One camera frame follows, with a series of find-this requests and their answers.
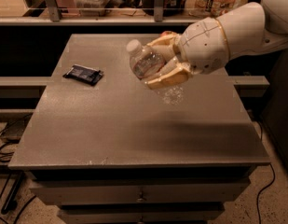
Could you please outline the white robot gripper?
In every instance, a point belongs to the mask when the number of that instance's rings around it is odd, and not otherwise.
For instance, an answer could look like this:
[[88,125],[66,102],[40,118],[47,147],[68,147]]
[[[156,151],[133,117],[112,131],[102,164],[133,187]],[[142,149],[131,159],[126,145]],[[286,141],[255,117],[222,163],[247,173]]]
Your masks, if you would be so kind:
[[196,74],[208,75],[230,60],[226,33],[214,18],[189,25],[181,35],[160,36],[147,46],[167,62],[157,73],[144,79],[145,86],[151,90],[184,83],[193,76],[193,70]]

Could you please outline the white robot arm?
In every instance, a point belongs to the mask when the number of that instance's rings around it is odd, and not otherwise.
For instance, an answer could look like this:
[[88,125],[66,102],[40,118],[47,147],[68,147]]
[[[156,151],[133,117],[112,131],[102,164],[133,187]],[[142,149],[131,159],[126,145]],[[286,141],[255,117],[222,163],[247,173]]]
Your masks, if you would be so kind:
[[181,34],[162,35],[149,45],[164,56],[166,64],[144,84],[151,90],[181,84],[244,55],[287,49],[288,0],[251,2],[197,21]]

